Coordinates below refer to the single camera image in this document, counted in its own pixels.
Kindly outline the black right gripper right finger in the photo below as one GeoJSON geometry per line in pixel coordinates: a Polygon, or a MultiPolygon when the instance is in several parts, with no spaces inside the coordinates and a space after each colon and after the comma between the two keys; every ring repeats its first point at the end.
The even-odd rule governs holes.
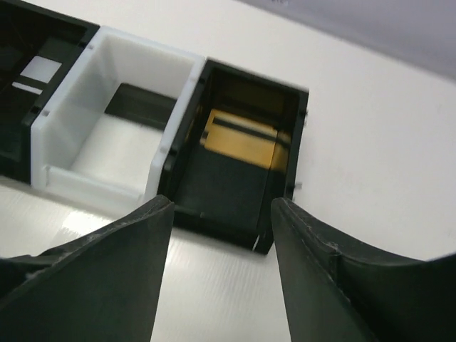
{"type": "Polygon", "coordinates": [[[453,341],[455,256],[366,244],[275,199],[271,222],[292,341],[453,341]]]}

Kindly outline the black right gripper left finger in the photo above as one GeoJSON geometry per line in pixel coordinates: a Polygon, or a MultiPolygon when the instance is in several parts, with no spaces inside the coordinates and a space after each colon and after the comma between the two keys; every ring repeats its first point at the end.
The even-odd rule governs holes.
{"type": "Polygon", "coordinates": [[[159,195],[39,255],[1,260],[3,341],[149,341],[174,204],[159,195]]]}

